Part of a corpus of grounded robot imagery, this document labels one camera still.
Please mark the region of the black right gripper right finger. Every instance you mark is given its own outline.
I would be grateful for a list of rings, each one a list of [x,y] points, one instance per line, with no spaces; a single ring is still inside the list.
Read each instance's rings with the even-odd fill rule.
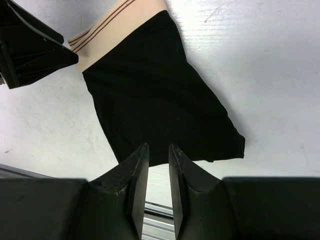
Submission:
[[[168,151],[175,237],[178,240],[317,240],[317,177],[218,179],[182,150]]]

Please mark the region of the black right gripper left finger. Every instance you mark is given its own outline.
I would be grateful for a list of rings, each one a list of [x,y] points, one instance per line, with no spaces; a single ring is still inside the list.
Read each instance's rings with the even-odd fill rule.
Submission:
[[[3,178],[3,240],[139,240],[142,237],[149,146],[100,177]]]

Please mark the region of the black underwear with beige waistband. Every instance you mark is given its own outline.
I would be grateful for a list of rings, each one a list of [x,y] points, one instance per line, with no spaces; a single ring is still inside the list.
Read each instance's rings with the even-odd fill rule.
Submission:
[[[163,0],[120,0],[68,40],[118,162],[141,144],[149,164],[177,145],[193,161],[243,158],[245,138],[188,62]]]

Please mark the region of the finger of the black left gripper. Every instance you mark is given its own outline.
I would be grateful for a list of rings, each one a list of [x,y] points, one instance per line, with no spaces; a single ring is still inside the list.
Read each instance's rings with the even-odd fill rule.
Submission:
[[[0,76],[9,89],[31,85],[79,57],[63,36],[12,0],[0,2]]]

